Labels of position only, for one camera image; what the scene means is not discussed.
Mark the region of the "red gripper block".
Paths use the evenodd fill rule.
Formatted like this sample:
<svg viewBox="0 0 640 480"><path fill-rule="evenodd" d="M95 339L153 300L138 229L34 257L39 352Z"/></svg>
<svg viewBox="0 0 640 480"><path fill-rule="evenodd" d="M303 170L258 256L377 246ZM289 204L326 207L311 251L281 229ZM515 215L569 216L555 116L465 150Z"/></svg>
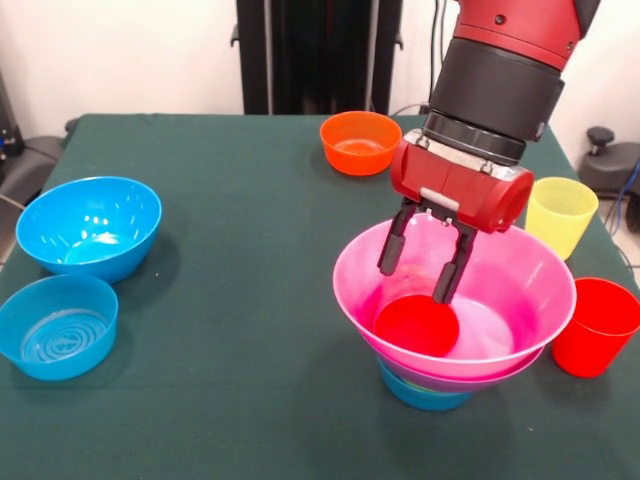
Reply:
<svg viewBox="0 0 640 480"><path fill-rule="evenodd" d="M524 209L533 187L534 176L526 169L473 160L474 167L468 167L402 140L391 163L392 185L406 198L392 219L377 267L385 276L396 271L406 242L406 228L420 207L417 202L428 200L433 203L432 209L442 207L453 212L457 220L452 225L458 237L454 255L443 266L433 291L438 304L451 303L471 257L477 230L508 230Z"/></svg>

